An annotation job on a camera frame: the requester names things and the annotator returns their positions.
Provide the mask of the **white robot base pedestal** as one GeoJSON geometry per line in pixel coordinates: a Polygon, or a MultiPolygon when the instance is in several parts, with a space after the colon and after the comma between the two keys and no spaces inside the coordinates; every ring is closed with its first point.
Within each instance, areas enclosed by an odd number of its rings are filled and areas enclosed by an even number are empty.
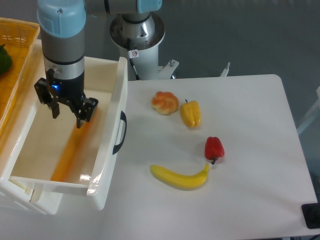
{"type": "Polygon", "coordinates": [[[110,36],[121,57],[127,59],[128,80],[167,80],[174,76],[179,62],[171,59],[159,65],[159,45],[165,25],[153,12],[117,15],[110,25],[110,36]]]}

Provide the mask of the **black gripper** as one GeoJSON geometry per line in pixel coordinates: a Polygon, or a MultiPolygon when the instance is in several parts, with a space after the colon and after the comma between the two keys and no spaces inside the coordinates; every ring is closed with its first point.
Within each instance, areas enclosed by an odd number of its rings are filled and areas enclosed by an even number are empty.
{"type": "Polygon", "coordinates": [[[99,101],[86,97],[84,73],[72,79],[56,78],[54,73],[54,69],[50,68],[45,72],[45,78],[34,84],[38,99],[52,111],[54,119],[60,114],[59,104],[68,106],[76,117],[76,127],[80,129],[84,122],[91,120],[99,101]]]}

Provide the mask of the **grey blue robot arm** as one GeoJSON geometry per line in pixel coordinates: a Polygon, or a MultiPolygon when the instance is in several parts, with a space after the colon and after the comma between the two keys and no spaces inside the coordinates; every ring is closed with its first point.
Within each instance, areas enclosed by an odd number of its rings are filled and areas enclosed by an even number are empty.
{"type": "Polygon", "coordinates": [[[35,91],[57,118],[59,105],[68,106],[76,126],[89,122],[98,105],[87,98],[85,87],[85,24],[88,15],[115,15],[110,36],[127,58],[137,80],[159,77],[159,44],[165,27],[156,11],[160,0],[40,0],[40,25],[45,77],[35,91]]]}

